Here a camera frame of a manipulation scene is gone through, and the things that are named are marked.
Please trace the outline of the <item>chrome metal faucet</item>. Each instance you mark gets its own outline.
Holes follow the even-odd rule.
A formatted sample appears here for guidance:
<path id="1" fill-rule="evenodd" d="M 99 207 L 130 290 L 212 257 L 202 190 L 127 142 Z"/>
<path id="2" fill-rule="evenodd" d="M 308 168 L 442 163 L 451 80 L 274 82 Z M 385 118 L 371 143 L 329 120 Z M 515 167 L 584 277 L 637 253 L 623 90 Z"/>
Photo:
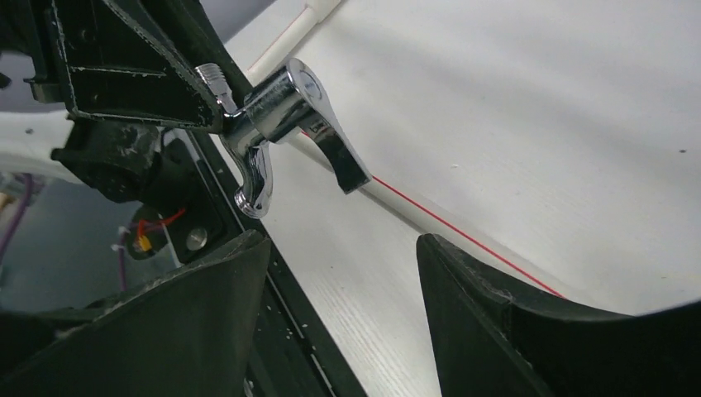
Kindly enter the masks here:
<path id="1" fill-rule="evenodd" d="M 241 172 L 234 202 L 246 216 L 262 218 L 269 211 L 274 186 L 269 144 L 298 131 L 310 136 L 327 158 L 345 194 L 370 182 L 371 174 L 342 131 L 326 90 L 301 60 L 289 59 L 256 85 L 242 106 L 235 105 L 218 65 L 199 65 L 196 71 L 224 111 L 220 140 Z"/>

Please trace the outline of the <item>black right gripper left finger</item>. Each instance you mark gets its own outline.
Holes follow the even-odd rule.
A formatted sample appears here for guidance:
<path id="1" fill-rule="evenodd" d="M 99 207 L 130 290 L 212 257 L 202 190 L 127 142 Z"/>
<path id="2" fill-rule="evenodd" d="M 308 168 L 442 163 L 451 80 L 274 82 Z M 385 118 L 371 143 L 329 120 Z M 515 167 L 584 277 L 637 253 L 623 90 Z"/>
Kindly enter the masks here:
<path id="1" fill-rule="evenodd" d="M 2 311 L 2 395 L 241 395 L 270 252 L 245 232 L 83 309 Z"/>

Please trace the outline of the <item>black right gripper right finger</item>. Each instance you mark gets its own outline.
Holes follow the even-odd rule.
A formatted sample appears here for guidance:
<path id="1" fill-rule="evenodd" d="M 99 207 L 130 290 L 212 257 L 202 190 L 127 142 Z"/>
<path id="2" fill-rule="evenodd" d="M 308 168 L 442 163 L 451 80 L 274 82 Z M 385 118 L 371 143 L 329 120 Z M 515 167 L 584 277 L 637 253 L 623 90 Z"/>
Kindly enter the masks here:
<path id="1" fill-rule="evenodd" d="M 699 395 L 699 303 L 614 313 L 549 294 L 435 234 L 416 249 L 444 396 Z"/>

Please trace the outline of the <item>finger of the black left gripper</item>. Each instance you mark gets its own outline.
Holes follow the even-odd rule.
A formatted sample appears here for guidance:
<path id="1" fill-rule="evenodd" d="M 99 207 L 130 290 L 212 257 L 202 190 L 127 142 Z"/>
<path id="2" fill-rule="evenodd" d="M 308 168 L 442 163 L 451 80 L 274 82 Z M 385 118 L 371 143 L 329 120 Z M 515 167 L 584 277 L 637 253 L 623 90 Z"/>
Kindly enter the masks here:
<path id="1" fill-rule="evenodd" d="M 74 117 L 214 132 L 223 110 L 141 1 L 53 1 L 60 99 Z"/>

